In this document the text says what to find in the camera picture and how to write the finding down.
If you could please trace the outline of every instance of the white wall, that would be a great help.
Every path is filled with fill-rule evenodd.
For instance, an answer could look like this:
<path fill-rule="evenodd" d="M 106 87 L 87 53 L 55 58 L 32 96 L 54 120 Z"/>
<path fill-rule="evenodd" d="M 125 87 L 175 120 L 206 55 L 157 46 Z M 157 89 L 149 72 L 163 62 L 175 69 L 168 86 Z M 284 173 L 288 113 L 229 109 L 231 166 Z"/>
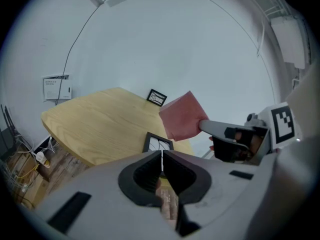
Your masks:
<path fill-rule="evenodd" d="M 123 87 L 147 97 L 153 88 L 169 102 L 191 90 L 212 120 L 234 124 L 283 100 L 283 63 L 268 36 L 256 56 L 259 11 L 248 0 L 213 1 L 234 19 L 209 0 L 102 5 L 70 53 L 73 96 Z M 42 102 L 41 76 L 62 73 L 94 9 L 89 0 L 33 0 L 11 32 L 0 65 L 3 89 L 14 123 L 36 144 L 48 135 L 41 112 L 53 106 Z M 209 149 L 207 137 L 191 140 L 196 154 Z"/>
<path fill-rule="evenodd" d="M 299 124 L 300 139 L 310 138 L 320 131 L 320 45 L 307 26 L 311 65 L 300 71 L 300 84 L 287 97 L 295 120 Z"/>
<path fill-rule="evenodd" d="M 2 91 L 12 120 L 35 144 L 48 136 L 41 113 L 42 76 L 62 74 L 68 51 L 95 6 L 89 0 L 32 0 L 16 19 L 1 54 Z"/>
<path fill-rule="evenodd" d="M 2 104 L 3 108 L 7 105 L 6 97 L 3 92 L 3 85 L 2 81 L 0 81 L 0 104 Z M 4 129 L 7 128 L 6 121 L 3 117 L 2 111 L 0 109 L 0 129 L 3 131 Z"/>

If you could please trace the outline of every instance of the pink cloth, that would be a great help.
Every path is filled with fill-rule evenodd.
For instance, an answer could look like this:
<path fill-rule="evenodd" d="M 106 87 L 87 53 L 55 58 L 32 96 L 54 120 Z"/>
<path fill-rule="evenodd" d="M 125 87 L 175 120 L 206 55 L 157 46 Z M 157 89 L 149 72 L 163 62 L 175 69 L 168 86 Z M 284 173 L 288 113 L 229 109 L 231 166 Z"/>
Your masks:
<path fill-rule="evenodd" d="M 176 142 L 198 135 L 199 122 L 209 119 L 191 91 L 162 106 L 159 115 L 168 139 Z"/>

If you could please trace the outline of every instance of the picture frame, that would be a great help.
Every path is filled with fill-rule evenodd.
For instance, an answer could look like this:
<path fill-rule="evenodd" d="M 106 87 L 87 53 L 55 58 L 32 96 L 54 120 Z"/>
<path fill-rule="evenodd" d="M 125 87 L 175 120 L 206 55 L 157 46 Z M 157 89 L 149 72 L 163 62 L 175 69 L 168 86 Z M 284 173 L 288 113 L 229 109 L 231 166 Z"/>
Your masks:
<path fill-rule="evenodd" d="M 169 147 L 170 147 L 170 150 L 174 150 L 174 143 L 171 140 L 168 140 L 166 138 L 162 138 L 162 137 L 160 137 L 158 135 L 155 135 L 155 134 L 153 134 L 151 132 L 147 132 L 146 136 L 145 136 L 143 150 L 142 150 L 143 153 L 149 151 L 151 137 L 157 139 L 158 141 L 167 143 L 169 145 Z"/>
<path fill-rule="evenodd" d="M 151 89 L 149 95 L 148 95 L 148 98 L 146 98 L 146 100 L 148 102 L 151 102 L 159 107 L 162 107 L 163 104 L 165 103 L 167 99 L 167 96 L 154 90 L 154 89 Z"/>

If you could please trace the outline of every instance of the wooden table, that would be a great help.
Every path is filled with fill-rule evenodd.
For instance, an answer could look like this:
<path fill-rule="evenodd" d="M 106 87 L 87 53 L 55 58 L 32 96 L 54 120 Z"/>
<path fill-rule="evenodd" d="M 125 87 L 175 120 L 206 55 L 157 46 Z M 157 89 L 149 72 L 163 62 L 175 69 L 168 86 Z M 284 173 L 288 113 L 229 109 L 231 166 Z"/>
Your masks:
<path fill-rule="evenodd" d="M 167 138 L 160 107 L 122 88 L 73 98 L 41 115 L 48 132 L 89 166 L 142 153 L 147 132 Z M 194 155 L 188 140 L 174 150 Z"/>

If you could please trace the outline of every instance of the wires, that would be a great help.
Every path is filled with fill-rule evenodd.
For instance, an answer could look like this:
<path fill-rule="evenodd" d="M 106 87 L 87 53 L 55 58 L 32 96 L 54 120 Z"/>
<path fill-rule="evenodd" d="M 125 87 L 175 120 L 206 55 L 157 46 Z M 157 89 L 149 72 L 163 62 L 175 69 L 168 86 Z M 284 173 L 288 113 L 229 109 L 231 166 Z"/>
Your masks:
<path fill-rule="evenodd" d="M 56 141 L 54 145 L 52 145 L 52 136 L 50 136 L 49 141 L 48 141 L 48 147 L 42 147 L 39 146 L 39 148 L 42 148 L 41 152 L 51 150 L 53 153 L 55 152 L 55 148 L 59 145 L 59 143 Z"/>
<path fill-rule="evenodd" d="M 151 145 L 154 148 L 154 150 L 157 150 L 156 147 L 154 145 L 152 145 L 151 143 L 149 143 L 149 145 Z"/>
<path fill-rule="evenodd" d="M 300 83 L 299 78 L 296 76 L 294 79 L 292 79 L 292 90 L 296 88 L 297 83 Z"/>
<path fill-rule="evenodd" d="M 160 144 L 160 146 L 161 147 L 163 147 L 163 150 L 170 150 L 170 147 L 169 147 L 169 145 L 166 143 L 166 145 L 168 146 L 168 147 L 164 147 L 160 142 L 159 142 L 159 144 Z"/>
<path fill-rule="evenodd" d="M 93 13 L 90 15 L 90 17 L 89 17 L 89 18 L 87 19 L 87 21 L 84 23 L 82 29 L 80 30 L 80 33 L 78 34 L 78 36 L 77 36 L 76 39 L 74 40 L 74 42 L 73 42 L 73 44 L 72 44 L 72 46 L 71 46 L 71 48 L 70 48 L 70 50 L 69 50 L 69 52 L 68 52 L 68 55 L 66 56 L 66 60 L 65 60 L 65 64 L 64 64 L 64 69 L 63 69 L 63 73 L 62 73 L 62 77 L 61 77 L 61 82 L 60 82 L 60 86 L 59 86 L 58 98 L 55 100 L 55 103 L 54 103 L 55 105 L 58 105 L 58 102 L 59 102 L 59 99 L 60 99 L 61 85 L 62 85 L 62 81 L 63 81 L 64 75 L 65 75 L 66 66 L 67 66 L 67 62 L 68 62 L 68 58 L 69 58 L 70 52 L 71 52 L 72 48 L 74 47 L 76 41 L 78 40 L 80 34 L 81 34 L 82 31 L 84 30 L 85 26 L 87 25 L 88 21 L 91 19 L 92 15 L 94 15 L 94 13 L 100 8 L 100 6 L 97 7 L 97 8 L 93 11 Z"/>
<path fill-rule="evenodd" d="M 36 171 L 39 164 L 36 160 L 36 154 L 34 153 L 34 142 L 32 140 L 32 146 L 29 143 L 26 143 L 26 139 L 23 137 L 22 134 L 18 134 L 16 136 L 14 136 L 14 140 L 17 143 L 20 143 L 18 149 L 21 147 L 21 145 L 23 145 L 28 151 L 16 151 L 14 152 L 11 156 L 17 155 L 19 153 L 29 153 L 33 159 L 34 159 L 34 167 L 32 168 L 32 170 L 30 170 L 28 173 L 26 173 L 23 176 L 17 176 L 17 171 L 15 170 L 15 168 L 13 168 L 12 171 L 10 171 L 9 167 L 7 166 L 6 163 L 0 161 L 0 166 L 2 167 L 2 173 L 4 175 L 4 178 L 6 180 L 7 186 L 9 189 L 11 189 L 13 191 L 13 189 L 18 188 L 18 189 L 25 189 L 27 190 L 29 187 L 31 187 L 34 183 L 34 180 L 36 179 L 36 176 L 30 180 L 30 182 L 28 184 L 26 183 L 20 183 L 19 179 L 22 179 L 24 177 L 26 177 L 28 174 L 30 174 L 32 171 Z"/>

